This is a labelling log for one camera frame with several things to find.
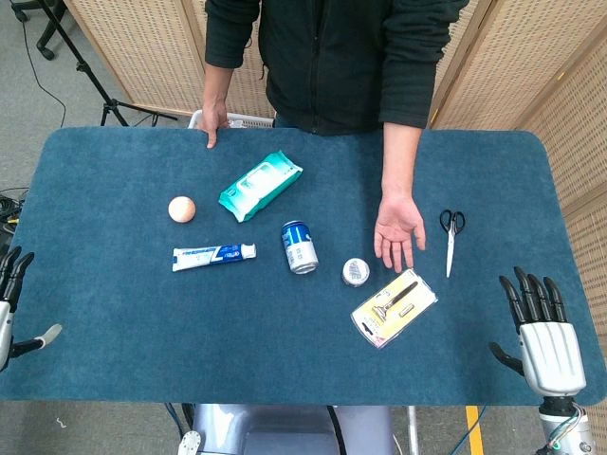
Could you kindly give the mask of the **robot left five-finger hand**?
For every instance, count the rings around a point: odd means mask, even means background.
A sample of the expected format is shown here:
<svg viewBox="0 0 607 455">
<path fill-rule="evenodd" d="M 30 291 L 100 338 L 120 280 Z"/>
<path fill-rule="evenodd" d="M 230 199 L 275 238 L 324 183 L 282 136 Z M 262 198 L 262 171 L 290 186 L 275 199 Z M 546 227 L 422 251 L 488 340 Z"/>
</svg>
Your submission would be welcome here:
<svg viewBox="0 0 607 455">
<path fill-rule="evenodd" d="M 22 248 L 16 246 L 1 256 L 1 371 L 7 368 L 13 358 L 44 349 L 63 330 L 61 324 L 54 324 L 40 336 L 22 342 L 14 341 L 13 325 L 23 279 L 34 259 L 33 252 L 19 258 L 21 251 Z"/>
</svg>

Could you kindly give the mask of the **robot right five-finger hand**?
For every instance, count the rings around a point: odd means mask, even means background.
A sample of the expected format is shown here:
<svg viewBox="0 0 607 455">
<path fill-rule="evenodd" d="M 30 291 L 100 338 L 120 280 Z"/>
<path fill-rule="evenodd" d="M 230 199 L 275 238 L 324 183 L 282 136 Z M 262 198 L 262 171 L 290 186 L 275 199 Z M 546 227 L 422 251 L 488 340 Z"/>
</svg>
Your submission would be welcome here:
<svg viewBox="0 0 607 455">
<path fill-rule="evenodd" d="M 586 387 L 576 330 L 567 319 L 561 291 L 548 277 L 539 280 L 516 266 L 520 288 L 501 276 L 518 336 L 521 356 L 507 354 L 491 342 L 489 349 L 504 366 L 522 376 L 544 397 L 574 396 Z"/>
</svg>

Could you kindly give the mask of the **person's right hand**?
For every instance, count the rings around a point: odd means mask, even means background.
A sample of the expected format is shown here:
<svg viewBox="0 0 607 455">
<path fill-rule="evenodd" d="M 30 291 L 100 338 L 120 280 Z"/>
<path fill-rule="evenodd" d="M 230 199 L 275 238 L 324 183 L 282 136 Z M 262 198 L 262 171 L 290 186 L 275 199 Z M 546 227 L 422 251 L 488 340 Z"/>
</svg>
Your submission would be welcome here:
<svg viewBox="0 0 607 455">
<path fill-rule="evenodd" d="M 218 130 L 229 125 L 226 98 L 210 97 L 203 100 L 197 128 L 207 135 L 207 148 L 212 149 L 218 141 Z"/>
</svg>

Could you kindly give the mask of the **person's left hand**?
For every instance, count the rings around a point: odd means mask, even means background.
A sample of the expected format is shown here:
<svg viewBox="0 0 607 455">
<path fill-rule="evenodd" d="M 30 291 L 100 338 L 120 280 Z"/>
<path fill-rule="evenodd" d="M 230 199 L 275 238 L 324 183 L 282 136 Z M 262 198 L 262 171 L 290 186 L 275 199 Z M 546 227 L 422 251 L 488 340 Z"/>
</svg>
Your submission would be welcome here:
<svg viewBox="0 0 607 455">
<path fill-rule="evenodd" d="M 382 195 L 374 228 L 374 251 L 384 266 L 401 273 L 414 267 L 414 247 L 426 249 L 424 220 L 410 195 Z"/>
</svg>

